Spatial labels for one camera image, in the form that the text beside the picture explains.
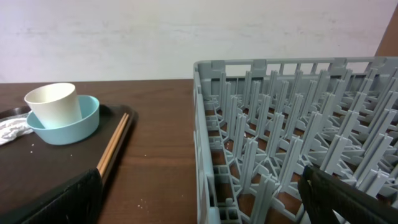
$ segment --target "white paper cup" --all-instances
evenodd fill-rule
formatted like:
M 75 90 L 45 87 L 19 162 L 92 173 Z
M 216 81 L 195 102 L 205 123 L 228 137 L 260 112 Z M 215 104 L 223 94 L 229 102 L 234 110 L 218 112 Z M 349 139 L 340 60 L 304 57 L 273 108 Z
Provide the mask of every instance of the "white paper cup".
M 48 129 L 81 120 L 76 88 L 71 83 L 55 83 L 39 87 L 26 94 L 25 102 Z

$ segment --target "plastic dish rack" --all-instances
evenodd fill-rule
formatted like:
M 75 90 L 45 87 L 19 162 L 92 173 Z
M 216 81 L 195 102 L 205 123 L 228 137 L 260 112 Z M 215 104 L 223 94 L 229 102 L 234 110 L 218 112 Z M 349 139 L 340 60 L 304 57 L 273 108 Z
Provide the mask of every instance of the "plastic dish rack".
M 235 65 L 250 68 L 229 77 Z M 310 223 L 297 190 L 307 164 L 398 208 L 396 67 L 392 57 L 194 64 L 197 222 Z

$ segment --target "wooden chopsticks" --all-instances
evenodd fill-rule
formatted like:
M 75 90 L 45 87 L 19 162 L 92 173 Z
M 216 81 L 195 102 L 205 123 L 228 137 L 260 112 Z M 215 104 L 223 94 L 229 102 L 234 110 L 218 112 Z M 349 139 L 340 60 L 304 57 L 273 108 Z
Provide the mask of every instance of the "wooden chopsticks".
M 102 154 L 101 160 L 99 160 L 97 169 L 99 170 L 99 174 L 101 175 L 102 178 L 104 177 L 106 167 L 108 166 L 109 161 L 111 160 L 113 152 L 116 149 L 116 145 L 119 142 L 120 136 L 122 135 L 123 129 L 126 126 L 128 119 L 129 115 L 125 113 L 122 119 L 120 120 L 118 126 L 116 127 L 116 130 L 114 131 L 111 140 L 109 140 L 109 143 L 106 146 L 104 154 Z

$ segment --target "blue bowl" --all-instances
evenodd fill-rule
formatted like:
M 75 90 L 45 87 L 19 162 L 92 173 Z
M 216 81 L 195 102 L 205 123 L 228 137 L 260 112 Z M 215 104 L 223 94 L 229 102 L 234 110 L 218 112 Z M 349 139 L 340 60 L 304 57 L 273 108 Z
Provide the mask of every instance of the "blue bowl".
M 87 138 L 100 124 L 100 102 L 93 96 L 79 95 L 81 119 L 60 128 L 46 129 L 31 112 L 27 124 L 43 141 L 53 145 L 71 144 Z

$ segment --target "white napkin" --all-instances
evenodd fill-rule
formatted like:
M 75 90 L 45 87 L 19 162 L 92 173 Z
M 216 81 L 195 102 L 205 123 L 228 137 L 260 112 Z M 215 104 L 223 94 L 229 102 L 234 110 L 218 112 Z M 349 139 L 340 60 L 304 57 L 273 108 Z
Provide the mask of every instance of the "white napkin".
M 3 145 L 24 134 L 32 133 L 33 130 L 27 125 L 26 115 L 18 118 L 7 119 L 0 123 L 0 145 Z

